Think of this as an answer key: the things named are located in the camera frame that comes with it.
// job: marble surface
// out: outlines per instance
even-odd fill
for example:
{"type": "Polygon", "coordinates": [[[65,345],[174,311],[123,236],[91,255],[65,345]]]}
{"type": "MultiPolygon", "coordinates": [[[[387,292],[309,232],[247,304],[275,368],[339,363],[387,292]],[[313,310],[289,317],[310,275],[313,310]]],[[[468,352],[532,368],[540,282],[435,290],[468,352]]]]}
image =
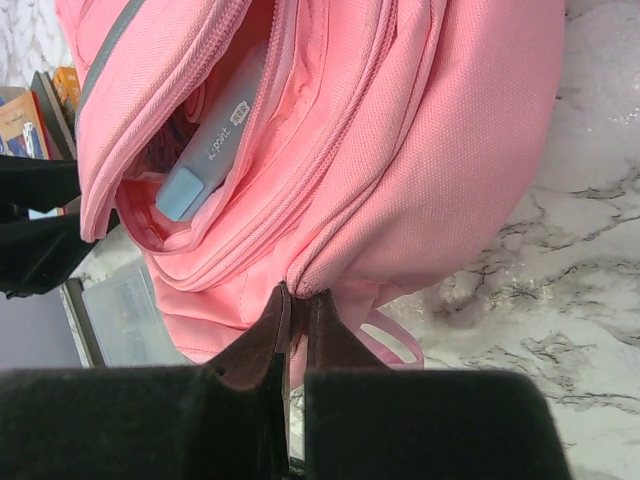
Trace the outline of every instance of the marble surface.
{"type": "MultiPolygon", "coordinates": [[[[0,83],[70,62],[53,0],[0,0],[0,83]]],[[[578,480],[640,472],[640,2],[573,0],[535,184],[478,262],[385,307],[427,368],[506,368],[546,395],[578,480]]],[[[139,252],[116,231],[79,275],[139,252]]],[[[292,450],[302,440],[292,399],[292,450]]]]}

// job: backpack strap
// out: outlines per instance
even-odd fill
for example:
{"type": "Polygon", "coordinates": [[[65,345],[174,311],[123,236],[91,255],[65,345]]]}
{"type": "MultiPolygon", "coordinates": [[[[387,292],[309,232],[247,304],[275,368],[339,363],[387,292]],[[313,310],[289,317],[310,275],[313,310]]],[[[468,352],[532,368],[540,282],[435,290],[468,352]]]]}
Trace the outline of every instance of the backpack strap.
{"type": "Polygon", "coordinates": [[[364,330],[360,329],[356,336],[371,350],[380,360],[395,369],[422,369],[424,368],[424,353],[418,341],[405,330],[398,322],[392,320],[378,310],[372,310],[365,321],[402,343],[415,357],[412,362],[405,362],[389,347],[374,339],[364,330]]]}

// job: fabric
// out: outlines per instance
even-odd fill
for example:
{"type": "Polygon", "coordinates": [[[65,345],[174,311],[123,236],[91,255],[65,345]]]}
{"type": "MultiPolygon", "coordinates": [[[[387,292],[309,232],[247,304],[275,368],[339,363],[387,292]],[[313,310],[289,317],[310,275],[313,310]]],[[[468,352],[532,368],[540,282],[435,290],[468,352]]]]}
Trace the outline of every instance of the fabric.
{"type": "MultiPolygon", "coordinates": [[[[89,65],[104,43],[77,120],[81,233],[103,236],[118,209],[195,361],[255,322],[282,280],[302,298],[331,288],[353,331],[368,319],[391,330],[377,307],[471,262],[536,172],[563,0],[144,0],[126,25],[92,28],[91,11],[112,18],[116,3],[58,0],[75,55],[89,65]],[[80,4],[89,13],[74,17],[80,4]],[[232,70],[265,35],[233,169],[191,222],[168,221],[157,183],[127,169],[212,69],[232,70]]],[[[294,384],[304,352],[303,340],[294,384]]]]}

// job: pink zipper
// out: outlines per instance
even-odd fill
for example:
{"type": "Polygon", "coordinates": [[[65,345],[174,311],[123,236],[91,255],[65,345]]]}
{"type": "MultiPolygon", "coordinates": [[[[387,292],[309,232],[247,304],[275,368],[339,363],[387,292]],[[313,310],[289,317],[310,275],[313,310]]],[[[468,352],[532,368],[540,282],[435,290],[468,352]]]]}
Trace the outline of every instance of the pink zipper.
{"type": "MultiPolygon", "coordinates": [[[[304,212],[308,202],[311,200],[310,195],[306,195],[303,192],[309,192],[314,189],[315,184],[322,177],[323,172],[330,164],[333,156],[337,152],[339,145],[344,138],[344,135],[348,131],[359,106],[361,105],[365,94],[371,85],[371,82],[375,78],[375,75],[380,68],[382,60],[391,45],[391,39],[394,34],[394,20],[397,12],[396,0],[389,0],[383,3],[380,12],[380,22],[378,26],[378,33],[373,43],[372,52],[369,58],[369,62],[364,69],[363,76],[360,79],[353,101],[346,110],[346,115],[341,118],[334,133],[331,135],[324,148],[318,155],[309,163],[305,163],[302,168],[306,173],[303,175],[302,180],[298,179],[295,184],[287,184],[283,186],[280,192],[286,192],[285,198],[275,204],[275,209],[270,208],[269,205],[260,212],[261,221],[257,221],[258,217],[247,222],[247,226],[240,231],[235,237],[229,241],[226,245],[222,246],[213,255],[207,258],[195,271],[190,272],[184,278],[175,278],[175,276],[169,276],[164,269],[154,259],[151,259],[156,263],[160,275],[167,283],[174,288],[184,291],[198,291],[205,288],[209,288],[219,282],[221,279],[233,274],[234,272],[242,271],[251,262],[251,260],[259,256],[261,252],[270,248],[278,238],[275,237],[276,231],[280,233],[286,233],[293,225],[295,225],[299,216],[304,212]]],[[[283,26],[279,24],[279,16],[276,15],[276,19],[273,24],[273,35],[279,35],[279,32],[283,30],[283,26]]],[[[263,78],[263,85],[259,89],[258,98],[256,101],[256,115],[260,117],[261,106],[264,103],[265,96],[268,90],[265,88],[268,84],[269,75],[271,69],[265,70],[263,78]]],[[[246,167],[247,159],[251,158],[253,147],[256,140],[260,138],[260,135],[256,134],[258,121],[254,121],[253,124],[249,124],[245,137],[243,138],[242,145],[238,152],[238,158],[243,159],[238,165],[238,170],[246,167]]],[[[235,180],[240,178],[238,172],[233,176],[232,188],[230,188],[226,195],[227,197],[233,192],[235,188],[235,180]]],[[[210,215],[206,209],[198,214],[197,220],[200,220],[195,227],[196,236],[200,236],[206,233],[207,228],[213,223],[215,217],[210,215]]]]}
{"type": "MultiPolygon", "coordinates": [[[[162,103],[158,106],[158,114],[154,116],[155,121],[145,122],[138,130],[130,133],[127,132],[127,136],[129,137],[128,141],[119,149],[116,147],[117,142],[125,135],[126,130],[139,115],[142,107],[148,102],[148,98],[141,98],[138,108],[129,114],[122,123],[119,131],[113,135],[112,142],[100,152],[100,158],[106,158],[107,155],[111,155],[114,158],[128,158],[129,161],[112,163],[107,168],[101,169],[96,175],[93,182],[94,188],[90,190],[87,201],[88,205],[101,207],[101,212],[95,222],[96,225],[106,225],[105,220],[110,215],[109,207],[115,199],[118,184],[115,183],[108,187],[110,183],[109,180],[122,176],[123,172],[125,172],[133,162],[135,151],[139,149],[139,146],[146,145],[155,132],[158,131],[162,123],[166,121],[171,112],[186,98],[186,94],[195,90],[195,88],[205,80],[213,65],[224,53],[223,47],[228,44],[229,39],[242,22],[244,13],[251,1],[230,0],[228,3],[229,6],[222,15],[222,19],[215,25],[219,28],[212,29],[205,47],[200,50],[201,53],[194,61],[194,64],[198,65],[197,71],[190,77],[187,83],[176,82],[171,87],[170,93],[164,97],[162,103]]],[[[207,9],[203,8],[201,11],[201,21],[194,22],[196,24],[203,23],[203,19],[206,18],[208,14],[207,9]]],[[[166,71],[170,72],[172,70],[171,67],[172,66],[169,66],[166,71]]]]}
{"type": "MultiPolygon", "coordinates": [[[[188,248],[191,245],[197,244],[207,233],[209,227],[216,219],[215,211],[221,210],[229,201],[233,194],[238,181],[243,177],[246,172],[251,159],[251,153],[255,147],[256,139],[259,138],[257,132],[261,132],[264,129],[265,124],[270,118],[272,112],[266,112],[264,109],[264,103],[267,95],[272,92],[272,84],[274,81],[274,74],[277,69],[277,64],[280,58],[283,57],[282,52],[282,40],[285,25],[284,18],[286,17],[286,9],[290,2],[286,0],[275,0],[274,15],[271,24],[271,36],[269,38],[269,45],[267,48],[267,58],[265,60],[265,68],[258,88],[258,93],[255,100],[255,108],[250,115],[249,122],[246,127],[246,131],[238,147],[238,153],[236,154],[236,161],[232,170],[229,172],[229,176],[225,183],[229,184],[228,188],[224,189],[224,194],[219,200],[211,198],[205,202],[200,211],[194,217],[191,228],[186,231],[178,232],[171,235],[165,240],[164,252],[170,251],[170,253],[176,253],[185,247],[188,248]]],[[[290,60],[292,52],[287,52],[290,60]]]]}

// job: plastic container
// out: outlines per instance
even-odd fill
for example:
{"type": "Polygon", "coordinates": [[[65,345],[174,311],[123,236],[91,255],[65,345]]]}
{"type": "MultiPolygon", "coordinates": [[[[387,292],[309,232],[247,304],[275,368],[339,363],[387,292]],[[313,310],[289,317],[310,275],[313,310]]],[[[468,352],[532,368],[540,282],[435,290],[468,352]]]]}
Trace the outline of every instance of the plastic container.
{"type": "Polygon", "coordinates": [[[82,298],[107,366],[191,363],[169,338],[144,262],[124,267],[82,298]]]}

